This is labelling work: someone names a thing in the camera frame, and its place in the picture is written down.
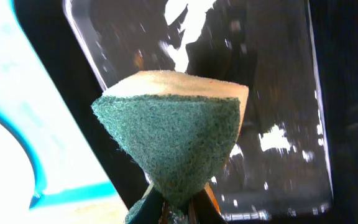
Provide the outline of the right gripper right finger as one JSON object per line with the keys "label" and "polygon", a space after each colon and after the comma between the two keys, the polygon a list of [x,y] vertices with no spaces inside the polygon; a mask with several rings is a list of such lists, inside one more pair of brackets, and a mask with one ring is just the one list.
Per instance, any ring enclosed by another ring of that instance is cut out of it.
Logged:
{"label": "right gripper right finger", "polygon": [[188,221],[189,224],[227,224],[208,183],[202,191],[192,196],[188,207]]}

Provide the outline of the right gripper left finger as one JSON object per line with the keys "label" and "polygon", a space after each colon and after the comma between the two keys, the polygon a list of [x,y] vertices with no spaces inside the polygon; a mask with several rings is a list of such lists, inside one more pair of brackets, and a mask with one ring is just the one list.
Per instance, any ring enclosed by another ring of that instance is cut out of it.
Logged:
{"label": "right gripper left finger", "polygon": [[134,224],[158,224],[163,213],[165,198],[154,187],[150,185],[150,190],[145,200],[134,217]]}

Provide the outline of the green sponge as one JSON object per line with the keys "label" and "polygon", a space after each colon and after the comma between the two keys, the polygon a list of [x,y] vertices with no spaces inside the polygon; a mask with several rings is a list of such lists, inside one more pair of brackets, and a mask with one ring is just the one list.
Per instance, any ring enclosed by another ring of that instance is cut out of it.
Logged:
{"label": "green sponge", "polygon": [[[119,147],[165,198],[159,223],[189,223],[189,202],[229,160],[249,89],[175,71],[142,71],[106,89],[91,107]],[[134,217],[145,197],[126,215]]]}

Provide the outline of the white plate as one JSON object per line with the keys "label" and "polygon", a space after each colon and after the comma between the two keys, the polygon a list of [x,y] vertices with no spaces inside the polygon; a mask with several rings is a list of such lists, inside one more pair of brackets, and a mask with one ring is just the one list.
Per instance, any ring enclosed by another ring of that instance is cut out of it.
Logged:
{"label": "white plate", "polygon": [[16,138],[0,124],[0,223],[28,223],[33,168]]}

